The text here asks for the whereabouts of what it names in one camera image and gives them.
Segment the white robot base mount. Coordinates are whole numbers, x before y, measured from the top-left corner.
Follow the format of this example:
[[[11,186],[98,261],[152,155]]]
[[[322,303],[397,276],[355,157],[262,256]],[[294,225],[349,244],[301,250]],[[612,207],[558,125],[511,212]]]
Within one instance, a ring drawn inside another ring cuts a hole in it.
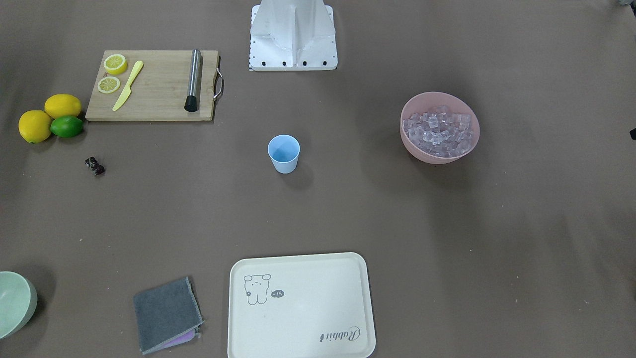
[[[250,70],[338,67],[333,9],[322,0],[262,0],[250,14]]]

